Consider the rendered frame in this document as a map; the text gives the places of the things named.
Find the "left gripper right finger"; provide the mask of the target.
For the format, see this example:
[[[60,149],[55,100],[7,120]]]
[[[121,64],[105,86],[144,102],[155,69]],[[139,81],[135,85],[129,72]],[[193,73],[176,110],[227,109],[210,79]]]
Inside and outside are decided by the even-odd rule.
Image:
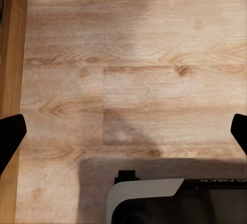
[[[235,114],[231,133],[247,155],[247,116]]]

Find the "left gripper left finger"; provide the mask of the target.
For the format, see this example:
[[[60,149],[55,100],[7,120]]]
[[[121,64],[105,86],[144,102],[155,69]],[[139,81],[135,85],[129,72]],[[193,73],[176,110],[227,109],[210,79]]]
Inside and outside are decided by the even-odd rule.
[[[26,133],[22,114],[0,119],[0,176]]]

